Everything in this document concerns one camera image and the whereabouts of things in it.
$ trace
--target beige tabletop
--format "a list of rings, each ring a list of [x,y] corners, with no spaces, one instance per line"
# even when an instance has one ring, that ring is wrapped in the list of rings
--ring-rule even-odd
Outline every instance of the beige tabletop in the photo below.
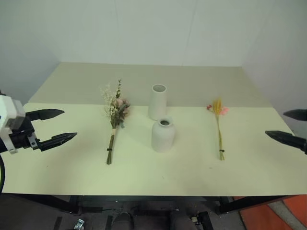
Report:
[[[170,107],[176,139],[169,152],[151,148],[153,120],[133,106],[119,129],[114,158],[106,165],[111,125],[101,105],[28,103],[26,111],[57,108],[58,117],[34,121],[41,140],[78,135],[44,152],[2,153],[3,192],[52,195],[263,196],[307,192],[307,157],[265,130],[290,132],[273,108],[231,107],[221,118],[225,161],[218,157],[212,113],[204,107]]]

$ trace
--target ceramic vase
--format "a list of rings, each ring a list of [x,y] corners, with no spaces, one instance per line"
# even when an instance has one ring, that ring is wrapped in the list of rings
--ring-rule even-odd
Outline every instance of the ceramic vase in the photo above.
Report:
[[[159,119],[152,129],[152,148],[157,152],[165,152],[173,146],[175,126],[171,117]]]
[[[148,107],[148,116],[153,120],[158,120],[166,116],[166,86],[152,86]]]

